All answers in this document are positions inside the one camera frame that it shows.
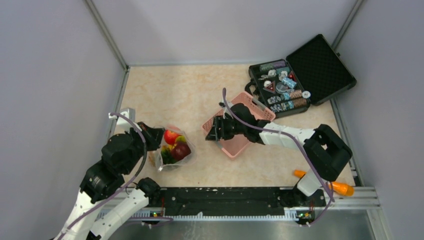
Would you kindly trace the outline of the pink plastic basket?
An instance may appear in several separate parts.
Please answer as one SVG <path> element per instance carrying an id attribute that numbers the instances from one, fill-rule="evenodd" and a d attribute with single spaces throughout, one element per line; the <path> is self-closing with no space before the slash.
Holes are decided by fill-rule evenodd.
<path id="1" fill-rule="evenodd" d="M 230 109 L 243 121 L 257 125 L 263 121 L 273 121 L 275 113 L 247 92 L 239 93 L 227 102 Z M 207 141 L 214 141 L 229 158 L 236 158 L 250 144 L 256 143 L 259 136 L 252 129 L 227 112 L 225 107 L 215 113 L 202 125 Z"/>

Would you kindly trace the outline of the yellow banana bunch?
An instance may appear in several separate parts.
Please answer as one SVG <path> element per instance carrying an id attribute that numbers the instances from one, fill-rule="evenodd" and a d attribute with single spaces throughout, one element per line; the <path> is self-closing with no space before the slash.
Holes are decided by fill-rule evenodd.
<path id="1" fill-rule="evenodd" d="M 174 143 L 176 144 L 176 143 L 186 143 L 186 142 L 187 142 L 186 138 L 183 135 L 179 135 L 178 137 L 175 138 Z"/>

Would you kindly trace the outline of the clear zip top bag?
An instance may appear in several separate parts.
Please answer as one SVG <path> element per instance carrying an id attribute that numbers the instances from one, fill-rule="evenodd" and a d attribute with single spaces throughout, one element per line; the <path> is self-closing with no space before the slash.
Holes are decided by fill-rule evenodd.
<path id="1" fill-rule="evenodd" d="M 151 155 L 158 172 L 170 172 L 194 163 L 197 153 L 187 134 L 174 125 L 161 128 L 159 148 Z"/>

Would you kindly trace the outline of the orange toy pineapple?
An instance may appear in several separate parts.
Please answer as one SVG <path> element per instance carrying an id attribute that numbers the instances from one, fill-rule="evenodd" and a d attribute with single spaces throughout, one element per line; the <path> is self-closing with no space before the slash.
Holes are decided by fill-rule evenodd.
<path id="1" fill-rule="evenodd" d="M 164 165 L 175 164 L 178 161 L 175 157 L 173 149 L 169 145 L 162 146 L 160 155 Z"/>

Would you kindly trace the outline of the red apple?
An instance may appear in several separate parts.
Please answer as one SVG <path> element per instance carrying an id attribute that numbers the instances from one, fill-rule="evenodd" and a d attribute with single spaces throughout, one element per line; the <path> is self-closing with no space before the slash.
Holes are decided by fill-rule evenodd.
<path id="1" fill-rule="evenodd" d="M 168 145 L 174 145 L 176 143 L 177 138 L 180 136 L 180 134 L 167 129 L 164 132 L 163 139 Z"/>

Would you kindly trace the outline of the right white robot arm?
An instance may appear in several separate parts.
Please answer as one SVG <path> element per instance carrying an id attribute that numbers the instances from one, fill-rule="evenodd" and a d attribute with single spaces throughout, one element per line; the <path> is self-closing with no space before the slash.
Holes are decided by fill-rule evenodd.
<path id="1" fill-rule="evenodd" d="M 353 152 L 339 135 L 326 124 L 317 128 L 294 128 L 257 119 L 247 106 L 237 103 L 213 117 L 207 141 L 229 141 L 244 136 L 249 142 L 297 149 L 310 166 L 295 185 L 293 200 L 307 206 L 314 193 L 326 182 L 334 182 L 351 160 Z"/>

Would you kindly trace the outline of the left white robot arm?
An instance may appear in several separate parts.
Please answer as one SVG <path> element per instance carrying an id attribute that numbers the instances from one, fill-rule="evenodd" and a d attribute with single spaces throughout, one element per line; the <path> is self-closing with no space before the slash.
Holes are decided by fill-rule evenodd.
<path id="1" fill-rule="evenodd" d="M 124 176 L 137 163 L 143 168 L 147 153 L 160 148 L 163 127 L 131 123 L 124 133 L 109 138 L 101 149 L 101 159 L 85 173 L 74 207 L 57 240 L 107 240 L 134 213 L 160 202 L 160 186 L 151 178 L 141 179 L 135 189 L 104 217 L 103 206 L 128 187 Z"/>

